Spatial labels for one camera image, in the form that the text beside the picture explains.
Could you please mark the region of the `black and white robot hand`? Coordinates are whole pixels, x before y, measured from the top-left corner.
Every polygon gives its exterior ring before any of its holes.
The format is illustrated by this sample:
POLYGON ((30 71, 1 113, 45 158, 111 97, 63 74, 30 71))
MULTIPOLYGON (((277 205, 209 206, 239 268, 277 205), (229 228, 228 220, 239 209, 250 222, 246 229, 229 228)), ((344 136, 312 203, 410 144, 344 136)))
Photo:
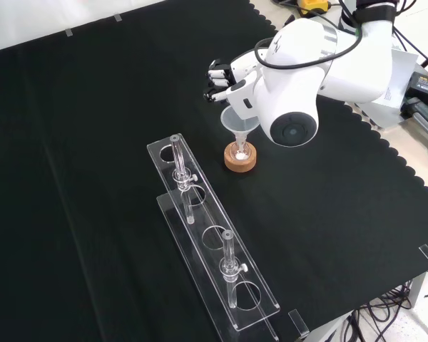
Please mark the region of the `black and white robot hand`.
POLYGON ((228 103, 243 120, 258 117, 254 90, 261 76, 262 66, 253 50, 230 63, 214 60, 208 67, 208 89, 203 97, 209 103, 228 103))

